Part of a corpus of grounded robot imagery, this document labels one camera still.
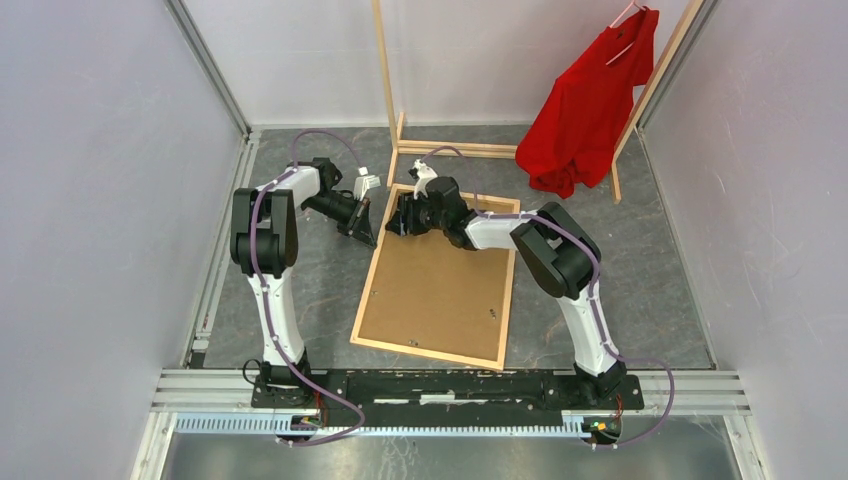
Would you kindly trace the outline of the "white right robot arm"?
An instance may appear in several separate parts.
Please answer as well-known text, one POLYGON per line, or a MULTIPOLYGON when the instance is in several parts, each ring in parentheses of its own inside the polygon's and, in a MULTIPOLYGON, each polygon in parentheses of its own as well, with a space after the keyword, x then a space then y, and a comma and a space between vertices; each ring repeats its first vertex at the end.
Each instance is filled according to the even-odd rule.
POLYGON ((401 194, 385 228, 401 237, 439 230, 465 250, 516 251, 566 320, 580 400, 602 408, 617 396, 627 370, 600 301, 600 250, 560 204, 513 214, 482 211, 462 197, 454 178, 437 176, 401 194))

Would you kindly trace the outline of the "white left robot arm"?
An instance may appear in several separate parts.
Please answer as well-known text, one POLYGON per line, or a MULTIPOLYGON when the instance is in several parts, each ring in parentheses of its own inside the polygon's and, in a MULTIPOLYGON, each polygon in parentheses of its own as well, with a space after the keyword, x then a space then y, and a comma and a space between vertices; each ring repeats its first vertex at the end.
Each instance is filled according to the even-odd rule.
POLYGON ((336 223, 338 232, 369 247, 369 191, 380 179, 360 167, 351 190, 338 190, 342 173, 328 158, 291 165, 268 183, 233 193, 230 256, 253 291, 263 334, 263 354, 254 384, 276 388, 290 407, 306 405, 314 394, 306 348, 297 326, 292 291, 299 255, 297 210, 312 210, 336 223))

